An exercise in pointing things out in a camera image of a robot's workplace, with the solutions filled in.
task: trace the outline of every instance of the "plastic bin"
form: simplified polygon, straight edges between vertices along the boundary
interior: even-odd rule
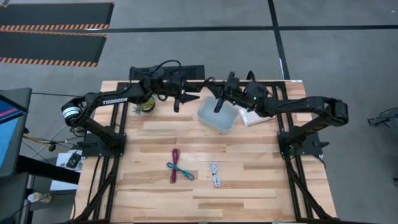
[[[239,111],[230,102],[225,101],[219,113],[214,113],[217,104],[214,96],[207,96],[198,110],[199,121],[216,131],[226,134],[233,127]]]

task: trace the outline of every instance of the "floor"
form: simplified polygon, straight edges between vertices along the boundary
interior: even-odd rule
[[[398,2],[394,0],[274,0],[274,4],[280,26],[398,24]],[[271,25],[265,0],[116,0],[110,28]],[[338,216],[349,221],[395,223],[398,189],[392,178],[398,176],[396,136],[387,128],[371,128],[366,120],[396,106],[398,30],[293,30],[280,34],[290,78],[303,80],[308,95],[341,98],[349,105],[349,124],[320,132],[322,140],[331,142],[324,153]],[[171,58],[185,65],[205,65],[208,77],[224,78],[234,71],[244,78],[253,70],[258,79],[282,79],[271,30],[121,33],[108,35],[96,68],[2,63],[0,76],[7,82],[1,82],[0,89],[29,86],[36,92],[82,95],[98,91],[102,80],[126,80],[130,66],[146,67]],[[60,108],[68,99],[32,96],[27,127],[33,136],[50,138],[64,127]],[[57,139],[70,136],[64,129]],[[21,154],[40,159],[25,146]],[[57,155],[40,154],[46,158]],[[64,222],[71,206],[68,201],[35,212],[34,223]]]

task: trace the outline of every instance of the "desk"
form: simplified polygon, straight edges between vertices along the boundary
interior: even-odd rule
[[[286,81],[289,99],[306,96],[302,82]],[[112,91],[116,81],[105,81],[101,91]],[[228,134],[219,134],[198,121],[197,110],[211,95],[204,88],[200,99],[181,105],[174,113],[174,99],[157,101],[155,110],[141,117],[129,104],[125,133],[127,144],[120,160],[111,222],[271,222],[295,220],[285,163],[279,153],[277,120],[246,128],[239,117]],[[95,120],[109,125],[112,106],[96,110]],[[121,108],[117,121],[120,120]],[[310,114],[293,114],[303,125]],[[170,184],[172,149],[181,150],[178,166],[196,179],[181,174]],[[76,192],[76,213],[86,206],[97,158],[88,158]],[[323,164],[302,156],[309,191],[327,213],[336,216]],[[219,162],[221,187],[212,183],[210,161]],[[93,193],[101,172],[98,166]],[[305,207],[298,190],[302,216]],[[100,218],[104,216],[105,203]]]

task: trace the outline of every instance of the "wooden table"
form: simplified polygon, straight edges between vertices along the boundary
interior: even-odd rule
[[[285,81],[290,99],[306,96],[302,82]],[[115,90],[117,81],[105,81],[101,91]],[[181,105],[174,113],[174,99],[157,101],[155,110],[142,116],[129,104],[126,150],[121,158],[111,222],[271,222],[295,220],[284,161],[279,154],[277,120],[244,127],[239,117],[228,134],[219,134],[198,121],[197,110],[211,95],[203,89],[200,99]],[[109,125],[112,106],[96,110],[95,120]],[[293,114],[303,125],[310,114]],[[170,184],[172,149],[181,150],[178,166],[196,179],[178,173]],[[88,158],[76,193],[76,214],[85,208],[97,158]],[[325,169],[313,156],[302,156],[309,191],[327,213],[336,216]],[[221,187],[214,187],[210,161],[218,161]],[[100,176],[98,166],[93,194]],[[302,194],[297,189],[302,216]],[[102,203],[100,217],[104,217]]]

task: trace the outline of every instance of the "teal cable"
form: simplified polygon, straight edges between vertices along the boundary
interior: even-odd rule
[[[193,179],[195,179],[195,176],[194,176],[193,174],[191,174],[191,173],[188,172],[188,171],[181,170],[180,168],[178,168],[178,166],[174,165],[172,162],[168,162],[168,163],[166,164],[166,166],[167,166],[168,168],[175,169],[175,170],[177,170],[177,171],[181,171],[182,174],[183,174],[188,180],[193,180]]]

